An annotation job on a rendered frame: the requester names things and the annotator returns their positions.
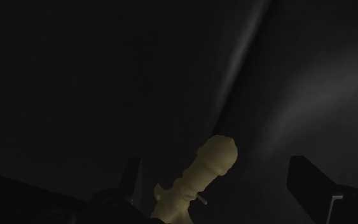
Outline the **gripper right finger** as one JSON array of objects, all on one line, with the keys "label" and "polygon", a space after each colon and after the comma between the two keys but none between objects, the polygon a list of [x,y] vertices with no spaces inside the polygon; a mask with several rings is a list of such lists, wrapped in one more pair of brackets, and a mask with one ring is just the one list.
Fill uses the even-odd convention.
[{"label": "gripper right finger", "polygon": [[286,187],[315,224],[358,224],[358,188],[335,183],[306,157],[290,158]]}]

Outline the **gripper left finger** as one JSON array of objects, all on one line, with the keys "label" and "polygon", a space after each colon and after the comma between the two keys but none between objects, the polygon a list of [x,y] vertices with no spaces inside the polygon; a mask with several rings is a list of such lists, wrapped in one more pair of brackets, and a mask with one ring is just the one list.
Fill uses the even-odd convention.
[{"label": "gripper left finger", "polygon": [[90,202],[0,176],[0,224],[165,224],[134,206],[140,173],[141,158],[129,158],[119,186]]}]

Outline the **pale yellow knobbly figure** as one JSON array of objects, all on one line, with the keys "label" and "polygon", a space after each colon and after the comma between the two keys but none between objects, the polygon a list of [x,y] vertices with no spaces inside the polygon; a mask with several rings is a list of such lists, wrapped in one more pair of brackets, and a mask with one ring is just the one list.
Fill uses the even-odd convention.
[{"label": "pale yellow knobbly figure", "polygon": [[164,224],[194,224],[189,206],[201,199],[203,192],[217,177],[224,176],[237,161],[238,148],[234,139],[215,135],[199,147],[192,164],[175,179],[168,190],[156,185],[154,196],[157,201],[151,218]]}]

